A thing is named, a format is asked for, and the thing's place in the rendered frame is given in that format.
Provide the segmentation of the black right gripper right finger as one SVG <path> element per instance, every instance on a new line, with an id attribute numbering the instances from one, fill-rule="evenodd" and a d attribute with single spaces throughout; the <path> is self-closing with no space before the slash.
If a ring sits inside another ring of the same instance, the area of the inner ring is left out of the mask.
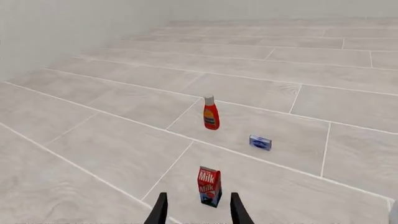
<path id="1" fill-rule="evenodd" d="M 230 210 L 233 224 L 254 224 L 237 192 L 231 193 Z"/>

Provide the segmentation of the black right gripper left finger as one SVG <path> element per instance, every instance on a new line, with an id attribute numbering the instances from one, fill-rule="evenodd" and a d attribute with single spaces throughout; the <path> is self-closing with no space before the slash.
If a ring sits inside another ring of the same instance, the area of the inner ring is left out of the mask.
<path id="1" fill-rule="evenodd" d="M 161 192 L 144 224 L 165 224 L 167 219 L 168 199 L 167 193 Z"/>

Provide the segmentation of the red milk carton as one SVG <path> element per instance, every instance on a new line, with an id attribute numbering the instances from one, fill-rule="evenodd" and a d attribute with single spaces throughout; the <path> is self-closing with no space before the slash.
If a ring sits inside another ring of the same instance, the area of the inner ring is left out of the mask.
<path id="1" fill-rule="evenodd" d="M 200 166 L 197 183 L 201 203 L 216 208 L 222 196 L 221 172 Z"/>

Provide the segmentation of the small blue printed box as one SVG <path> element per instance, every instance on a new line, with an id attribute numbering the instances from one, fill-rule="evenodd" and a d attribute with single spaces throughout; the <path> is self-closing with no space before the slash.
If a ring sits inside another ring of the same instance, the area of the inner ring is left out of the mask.
<path id="1" fill-rule="evenodd" d="M 249 145 L 265 151 L 270 151 L 272 148 L 272 141 L 270 139 L 262 138 L 260 136 L 250 135 Z"/>

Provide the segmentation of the red bottle with grey cap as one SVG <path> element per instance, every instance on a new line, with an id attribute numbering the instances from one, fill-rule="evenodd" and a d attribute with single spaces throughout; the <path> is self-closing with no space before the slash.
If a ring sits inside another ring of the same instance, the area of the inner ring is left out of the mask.
<path id="1" fill-rule="evenodd" d="M 203 109 L 203 121 L 205 128 L 217 130 L 220 127 L 220 117 L 215 105 L 213 95 L 207 94 L 204 97 L 205 105 Z"/>

